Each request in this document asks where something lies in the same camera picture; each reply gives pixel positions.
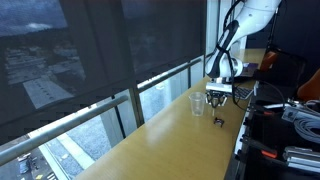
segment tan tabletop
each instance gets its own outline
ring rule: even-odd
[[[77,179],[223,179],[244,111],[229,98],[224,107],[206,105],[203,116],[192,116],[188,95],[205,92],[207,81],[183,93]],[[215,117],[225,120],[222,128],[213,124]]]

